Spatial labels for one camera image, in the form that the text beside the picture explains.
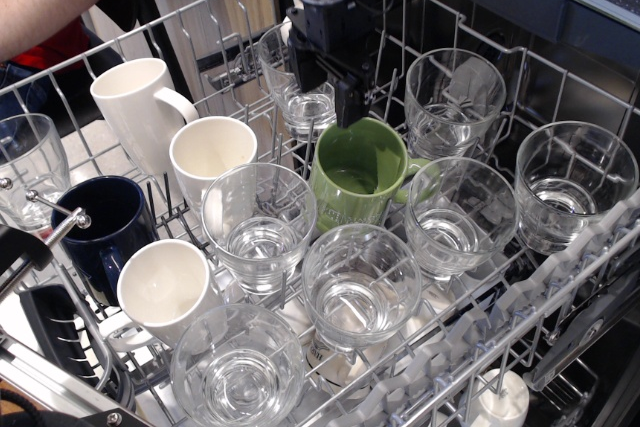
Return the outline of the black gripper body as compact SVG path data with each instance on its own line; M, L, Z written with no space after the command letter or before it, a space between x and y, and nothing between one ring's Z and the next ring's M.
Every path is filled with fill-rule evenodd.
M367 51L375 21L381 15L376 0L301 0L304 10L290 9L289 41L305 43L328 54L329 76L373 75Z

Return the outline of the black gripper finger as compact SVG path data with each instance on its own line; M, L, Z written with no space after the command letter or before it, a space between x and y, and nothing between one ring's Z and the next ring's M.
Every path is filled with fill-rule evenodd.
M373 86L374 79L370 74L346 74L335 80L335 110L340 128L348 128L368 115Z
M327 81L329 56L305 43L289 41L289 65L303 93L318 88Z

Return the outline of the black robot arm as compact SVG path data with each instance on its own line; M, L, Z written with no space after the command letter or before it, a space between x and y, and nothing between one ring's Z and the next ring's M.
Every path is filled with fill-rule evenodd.
M300 1L301 9L287 11L290 69L304 93L333 86L337 124L348 128L370 108L375 66L367 42L380 13L375 0Z

